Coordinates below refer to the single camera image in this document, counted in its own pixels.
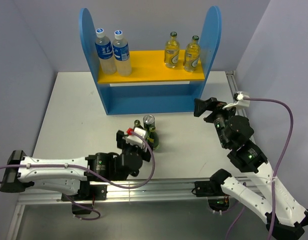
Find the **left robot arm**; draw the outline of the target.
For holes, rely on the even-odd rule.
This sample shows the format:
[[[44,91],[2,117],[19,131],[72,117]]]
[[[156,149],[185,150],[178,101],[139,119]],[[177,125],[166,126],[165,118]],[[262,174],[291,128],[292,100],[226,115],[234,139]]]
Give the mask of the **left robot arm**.
[[[11,153],[0,192],[22,193],[26,189],[60,192],[78,200],[91,197],[91,182],[103,182],[118,188],[128,176],[136,177],[143,162],[153,162],[153,143],[147,132],[138,127],[116,133],[121,153],[98,152],[86,157],[69,159],[42,159],[27,156],[23,150]]]

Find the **clear soda bottle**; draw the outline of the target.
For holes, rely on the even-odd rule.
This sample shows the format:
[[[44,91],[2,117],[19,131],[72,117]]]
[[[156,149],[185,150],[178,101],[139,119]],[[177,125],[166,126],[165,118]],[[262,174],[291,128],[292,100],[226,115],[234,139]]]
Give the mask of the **clear soda bottle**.
[[[177,40],[177,32],[170,33],[170,39],[165,44],[164,63],[167,68],[174,68],[178,64],[180,43]]]
[[[199,36],[194,35],[185,49],[183,68],[187,72],[194,72],[198,65],[201,51],[198,41]]]

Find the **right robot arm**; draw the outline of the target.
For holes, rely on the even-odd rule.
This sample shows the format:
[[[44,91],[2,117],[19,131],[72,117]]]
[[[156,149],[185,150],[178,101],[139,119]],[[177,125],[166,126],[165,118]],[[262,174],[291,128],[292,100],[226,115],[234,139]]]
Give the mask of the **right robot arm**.
[[[192,192],[197,197],[231,196],[265,223],[270,237],[298,240],[308,226],[308,209],[289,193],[277,177],[278,169],[272,168],[263,151],[251,140],[254,130],[249,119],[237,115],[237,110],[248,107],[250,100],[243,93],[236,94],[230,104],[214,97],[197,98],[194,116],[211,112],[204,121],[214,124],[222,148],[229,150],[230,162],[255,184],[261,195],[222,168],[209,180],[195,182]]]

